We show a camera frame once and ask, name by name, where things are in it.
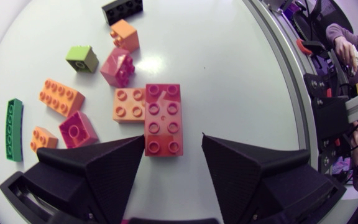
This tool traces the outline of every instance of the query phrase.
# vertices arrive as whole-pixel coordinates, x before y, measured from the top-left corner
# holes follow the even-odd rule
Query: black lego brick
[[[125,19],[143,11],[142,0],[116,0],[102,7],[104,18],[111,26],[120,19]]]

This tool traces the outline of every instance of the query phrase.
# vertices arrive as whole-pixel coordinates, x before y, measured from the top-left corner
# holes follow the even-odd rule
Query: white table
[[[45,79],[79,90],[100,142],[144,133],[142,124],[112,120],[114,87],[99,72],[77,74],[65,61],[74,45],[91,45],[99,68],[112,48],[101,6],[107,1],[33,0],[0,44],[0,184],[37,162],[29,143],[34,126],[59,137],[65,119],[38,100]],[[143,157],[124,218],[184,220],[215,217],[218,201],[201,149],[201,132],[278,150],[298,149],[293,109],[282,72],[258,23],[240,0],[144,0],[128,18],[139,34],[135,75],[128,87],[179,83],[184,156]],[[23,162],[5,155],[7,101],[24,104]],[[23,219],[0,191],[0,222]]]

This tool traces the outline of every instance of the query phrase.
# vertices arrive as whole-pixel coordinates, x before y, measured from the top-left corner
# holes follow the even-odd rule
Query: cable
[[[310,20],[310,11],[309,11],[309,4],[308,4],[308,0],[305,0],[306,3],[306,9],[308,10],[308,20],[309,20],[309,26],[310,26],[310,41],[313,40],[313,31],[311,28],[311,20]]]

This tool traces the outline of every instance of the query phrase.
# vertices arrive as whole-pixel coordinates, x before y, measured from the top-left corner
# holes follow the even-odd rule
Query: curved green lego brick
[[[23,103],[18,99],[7,102],[5,145],[6,159],[22,160],[22,112]]]

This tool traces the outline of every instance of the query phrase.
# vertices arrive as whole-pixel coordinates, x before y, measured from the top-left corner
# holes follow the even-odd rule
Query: pink lego brick
[[[88,117],[80,111],[60,124],[59,130],[68,149],[87,146],[98,140]]]
[[[147,84],[145,155],[182,156],[180,85]]]
[[[128,85],[128,76],[135,71],[132,64],[132,57],[128,50],[115,48],[107,57],[100,68],[104,79],[117,88],[124,88]]]

